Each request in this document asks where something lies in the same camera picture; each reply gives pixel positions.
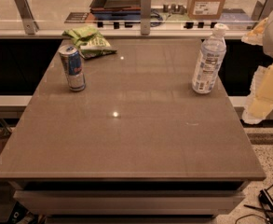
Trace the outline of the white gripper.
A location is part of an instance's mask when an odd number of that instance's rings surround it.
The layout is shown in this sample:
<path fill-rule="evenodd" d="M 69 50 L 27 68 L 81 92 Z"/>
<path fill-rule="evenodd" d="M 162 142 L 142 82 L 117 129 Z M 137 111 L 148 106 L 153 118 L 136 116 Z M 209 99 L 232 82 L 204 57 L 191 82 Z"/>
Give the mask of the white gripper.
<path fill-rule="evenodd" d="M 273 10 L 268 18 L 259 21 L 241 41 L 249 45 L 263 45 L 264 54 L 273 58 Z M 253 75 L 250 94 L 246 98 L 242 119 L 258 124 L 273 110 L 273 64 L 259 66 Z"/>

